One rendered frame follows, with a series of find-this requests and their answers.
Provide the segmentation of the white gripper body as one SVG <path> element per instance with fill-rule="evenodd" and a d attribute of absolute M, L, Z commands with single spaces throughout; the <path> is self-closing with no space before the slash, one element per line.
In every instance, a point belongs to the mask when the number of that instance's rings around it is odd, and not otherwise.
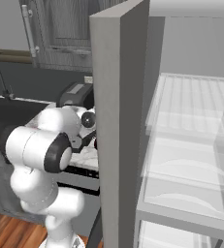
<path fill-rule="evenodd" d="M 96 128 L 95 127 L 85 128 L 84 126 L 81 126 L 79 136 L 82 139 L 85 139 L 85 138 L 91 139 L 96 136 Z"/>

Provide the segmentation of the grey fridge door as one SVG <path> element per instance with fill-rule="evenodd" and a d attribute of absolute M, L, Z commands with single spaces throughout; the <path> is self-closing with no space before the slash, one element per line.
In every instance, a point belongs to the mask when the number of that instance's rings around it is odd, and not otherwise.
<path fill-rule="evenodd" d="M 90 17 L 104 248 L 133 248 L 149 0 Z"/>

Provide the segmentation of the black coffee machine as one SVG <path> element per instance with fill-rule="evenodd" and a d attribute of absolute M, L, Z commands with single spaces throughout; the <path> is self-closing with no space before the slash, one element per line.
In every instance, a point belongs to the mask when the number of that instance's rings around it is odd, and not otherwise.
<path fill-rule="evenodd" d="M 93 85 L 84 82 L 73 82 L 60 91 L 56 98 L 56 106 L 76 106 L 86 109 L 94 107 Z"/>

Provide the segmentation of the clear glass fridge shelf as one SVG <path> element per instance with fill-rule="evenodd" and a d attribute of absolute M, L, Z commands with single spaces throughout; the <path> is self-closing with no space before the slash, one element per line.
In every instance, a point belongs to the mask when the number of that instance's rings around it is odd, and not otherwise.
<path fill-rule="evenodd" d="M 224 137 L 224 77 L 161 74 L 146 128 L 179 136 Z"/>

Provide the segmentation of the clear fridge drawer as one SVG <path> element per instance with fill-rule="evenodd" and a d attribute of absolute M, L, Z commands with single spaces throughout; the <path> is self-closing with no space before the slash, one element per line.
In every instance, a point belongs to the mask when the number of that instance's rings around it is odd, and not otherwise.
<path fill-rule="evenodd" d="M 224 141 L 154 139 L 144 202 L 224 220 Z"/>

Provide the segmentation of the grey fridge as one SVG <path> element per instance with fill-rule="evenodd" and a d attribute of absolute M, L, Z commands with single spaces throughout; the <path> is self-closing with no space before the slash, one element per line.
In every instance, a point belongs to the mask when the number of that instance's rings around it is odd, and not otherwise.
<path fill-rule="evenodd" d="M 161 31 L 149 30 L 151 39 L 161 41 L 160 69 L 148 86 L 153 96 L 161 74 L 224 78 L 224 0 L 151 0 L 150 19 L 163 23 Z M 145 134 L 148 143 L 140 173 L 133 248 L 224 248 L 224 220 L 144 202 L 146 159 L 154 139 L 215 143 L 224 137 L 149 131 L 146 119 Z"/>

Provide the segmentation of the grey dishwasher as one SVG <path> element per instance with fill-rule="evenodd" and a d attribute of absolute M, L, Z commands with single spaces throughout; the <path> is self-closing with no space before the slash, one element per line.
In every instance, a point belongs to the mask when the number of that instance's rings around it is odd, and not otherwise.
<path fill-rule="evenodd" d="M 69 187 L 92 196 L 100 195 L 99 171 L 91 167 L 68 166 L 53 178 L 61 187 Z"/>

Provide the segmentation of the black sink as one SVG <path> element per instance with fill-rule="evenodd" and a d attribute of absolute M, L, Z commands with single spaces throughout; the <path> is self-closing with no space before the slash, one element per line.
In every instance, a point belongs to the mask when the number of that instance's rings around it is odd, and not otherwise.
<path fill-rule="evenodd" d="M 0 96 L 0 134 L 7 126 L 27 124 L 48 105 L 47 101 L 20 98 L 7 100 Z"/>

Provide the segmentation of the black tap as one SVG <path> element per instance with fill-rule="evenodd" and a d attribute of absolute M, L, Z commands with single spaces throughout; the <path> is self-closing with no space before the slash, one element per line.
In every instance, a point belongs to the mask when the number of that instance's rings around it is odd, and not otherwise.
<path fill-rule="evenodd" d="M 8 101 L 12 101 L 15 98 L 15 94 L 8 89 L 1 71 L 0 71 L 0 80 L 2 85 L 2 96 Z"/>

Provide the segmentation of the grey wall cupboard door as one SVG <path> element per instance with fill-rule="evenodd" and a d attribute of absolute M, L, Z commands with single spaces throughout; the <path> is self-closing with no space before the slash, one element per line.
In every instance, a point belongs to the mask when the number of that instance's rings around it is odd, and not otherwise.
<path fill-rule="evenodd" d="M 89 17 L 100 10 L 98 0 L 18 0 L 31 11 L 35 68 L 92 72 Z"/>

